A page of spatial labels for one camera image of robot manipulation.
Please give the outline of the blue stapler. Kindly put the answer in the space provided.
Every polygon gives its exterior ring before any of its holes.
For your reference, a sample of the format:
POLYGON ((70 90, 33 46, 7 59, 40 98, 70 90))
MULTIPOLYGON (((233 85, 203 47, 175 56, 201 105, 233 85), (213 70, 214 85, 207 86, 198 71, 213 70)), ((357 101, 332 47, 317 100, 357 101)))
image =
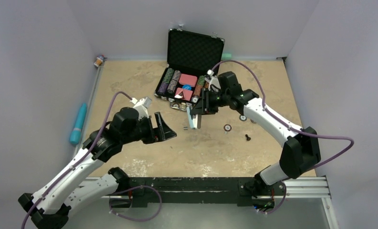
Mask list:
POLYGON ((186 107, 186 113, 188 117, 188 123, 191 129, 196 129, 196 125, 194 123, 193 117, 191 115, 191 106, 186 107))

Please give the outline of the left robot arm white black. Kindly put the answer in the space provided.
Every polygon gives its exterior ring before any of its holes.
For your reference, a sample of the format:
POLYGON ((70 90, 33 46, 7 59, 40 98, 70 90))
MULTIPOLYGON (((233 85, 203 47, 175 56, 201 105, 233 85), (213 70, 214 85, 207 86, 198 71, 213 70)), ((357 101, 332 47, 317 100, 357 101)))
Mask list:
POLYGON ((155 113, 157 126, 153 127, 146 107, 136 105, 124 107, 111 121, 106 121, 97 131, 91 133, 71 162, 48 184, 34 193, 22 194, 18 202, 39 229, 61 229, 72 214, 108 195, 131 195, 133 187, 130 178, 120 168, 114 167, 95 183, 81 186, 93 171, 111 157, 121 152, 126 144, 141 141, 153 144, 177 136, 155 113))

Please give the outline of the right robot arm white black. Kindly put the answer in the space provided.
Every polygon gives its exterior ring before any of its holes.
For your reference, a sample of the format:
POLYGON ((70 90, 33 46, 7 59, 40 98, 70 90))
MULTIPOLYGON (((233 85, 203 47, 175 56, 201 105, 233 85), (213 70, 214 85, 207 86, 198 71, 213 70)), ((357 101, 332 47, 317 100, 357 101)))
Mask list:
POLYGON ((188 110, 190 127, 200 129, 202 115, 216 114, 220 107, 228 106, 259 124, 282 147, 279 161, 254 176, 251 191, 266 194, 275 183, 298 178, 320 162, 315 129, 302 128, 271 110, 257 93, 242 89, 235 73, 225 72, 219 76, 213 74, 212 70, 207 72, 209 87, 202 89, 201 97, 188 110))

